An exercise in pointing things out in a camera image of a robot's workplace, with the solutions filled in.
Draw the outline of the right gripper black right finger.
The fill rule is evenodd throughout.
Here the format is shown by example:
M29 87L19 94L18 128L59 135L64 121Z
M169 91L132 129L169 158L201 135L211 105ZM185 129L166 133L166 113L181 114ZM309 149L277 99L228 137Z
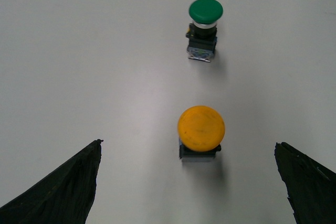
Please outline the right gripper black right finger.
M286 142L275 160L296 223L335 223L335 173Z

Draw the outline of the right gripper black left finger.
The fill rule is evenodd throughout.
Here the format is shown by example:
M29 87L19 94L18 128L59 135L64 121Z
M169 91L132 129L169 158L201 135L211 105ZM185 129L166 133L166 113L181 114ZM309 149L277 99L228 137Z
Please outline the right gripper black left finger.
M85 223L95 200L98 139L1 207L1 223Z

